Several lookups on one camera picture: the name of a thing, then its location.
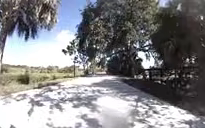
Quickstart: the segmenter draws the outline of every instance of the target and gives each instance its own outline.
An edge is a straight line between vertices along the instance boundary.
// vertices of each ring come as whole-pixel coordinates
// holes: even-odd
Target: tree
[[[188,58],[197,61],[200,70],[197,98],[205,104],[205,0],[174,0],[170,5],[169,14],[165,16],[166,22],[162,23],[153,37],[154,46],[157,44],[156,51],[163,59],[172,58],[170,65],[175,63],[175,58],[178,58],[177,63],[180,65]]]
[[[135,75],[136,64],[131,56],[147,50],[150,35],[156,30],[156,0],[98,0],[82,12],[78,26],[79,49],[86,51],[89,61],[126,52]]]
[[[35,39],[40,29],[50,30],[57,21],[60,0],[0,0],[0,71],[7,36]]]

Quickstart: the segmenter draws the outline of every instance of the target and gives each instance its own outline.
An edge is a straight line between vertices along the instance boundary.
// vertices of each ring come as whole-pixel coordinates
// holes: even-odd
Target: vegetation
[[[98,0],[82,11],[76,47],[71,42],[66,51],[72,54],[69,49],[74,48],[93,69],[97,64],[104,67],[106,58],[124,53],[130,67],[126,75],[135,76],[137,52],[146,52],[150,46],[150,35],[157,28],[157,11],[156,0]]]
[[[205,104],[205,0],[172,0],[165,7],[156,0],[97,0],[82,11],[65,51],[84,56],[87,66],[146,78],[155,73],[144,72],[138,56],[144,52],[171,93],[184,88]]]
[[[60,0],[0,0],[0,73],[7,36],[17,31],[27,41],[57,22]]]

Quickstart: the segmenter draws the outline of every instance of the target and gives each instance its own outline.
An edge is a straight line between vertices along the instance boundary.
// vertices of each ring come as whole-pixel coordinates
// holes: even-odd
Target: foliage
[[[19,75],[17,78],[17,82],[20,84],[29,84],[30,83],[30,75],[28,71],[25,72],[23,75]]]
[[[98,0],[82,11],[76,39],[64,52],[78,52],[94,68],[103,66],[105,58],[124,52],[131,58],[134,76],[137,66],[131,54],[148,51],[150,35],[157,28],[157,12],[156,0]]]
[[[113,75],[131,76],[132,65],[129,62],[129,58],[125,53],[112,56],[107,63],[107,72]],[[144,71],[144,68],[142,66],[142,59],[138,58],[135,55],[134,62],[137,65],[135,69],[136,75],[139,75]]]

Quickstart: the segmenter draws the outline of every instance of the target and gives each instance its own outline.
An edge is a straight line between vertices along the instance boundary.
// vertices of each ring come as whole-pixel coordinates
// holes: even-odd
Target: shrub
[[[57,79],[56,75],[52,75],[52,80],[56,80],[56,79]]]
[[[26,72],[24,75],[19,75],[17,78],[17,82],[20,84],[29,84],[30,83],[30,75]]]

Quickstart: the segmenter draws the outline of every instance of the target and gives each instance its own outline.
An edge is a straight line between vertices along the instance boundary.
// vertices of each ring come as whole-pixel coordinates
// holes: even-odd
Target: bush
[[[17,78],[17,82],[19,84],[29,84],[30,83],[30,75],[26,72],[24,75],[19,75]]]

